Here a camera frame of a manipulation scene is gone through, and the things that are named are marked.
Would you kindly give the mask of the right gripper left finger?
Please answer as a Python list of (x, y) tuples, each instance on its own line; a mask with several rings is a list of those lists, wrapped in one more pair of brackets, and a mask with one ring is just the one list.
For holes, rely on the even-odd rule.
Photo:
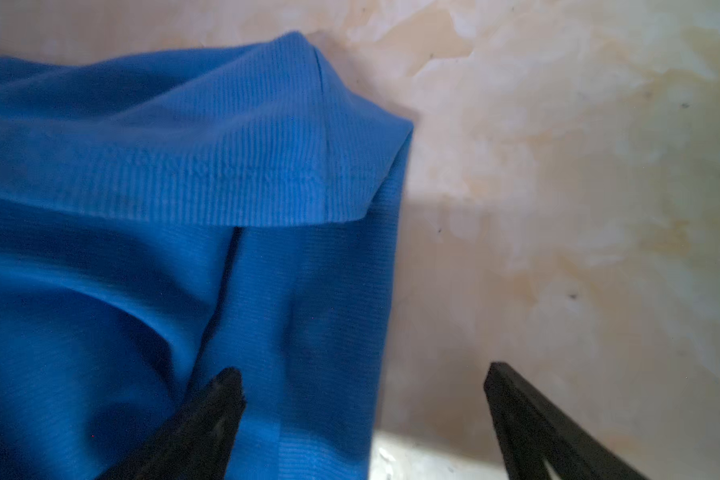
[(226, 368), (214, 376), (100, 480), (221, 480), (246, 407), (242, 376)]

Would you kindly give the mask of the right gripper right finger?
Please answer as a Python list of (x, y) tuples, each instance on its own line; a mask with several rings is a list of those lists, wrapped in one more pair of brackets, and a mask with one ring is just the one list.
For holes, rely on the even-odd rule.
[(511, 479), (642, 479), (506, 362), (484, 381), (494, 430)]

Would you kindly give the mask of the blue tank top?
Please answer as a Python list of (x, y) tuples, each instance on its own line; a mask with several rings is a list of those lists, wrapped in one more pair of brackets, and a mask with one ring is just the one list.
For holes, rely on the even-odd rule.
[(297, 32), (0, 56), (0, 479), (96, 478), (228, 367), (228, 478), (366, 478), (412, 137)]

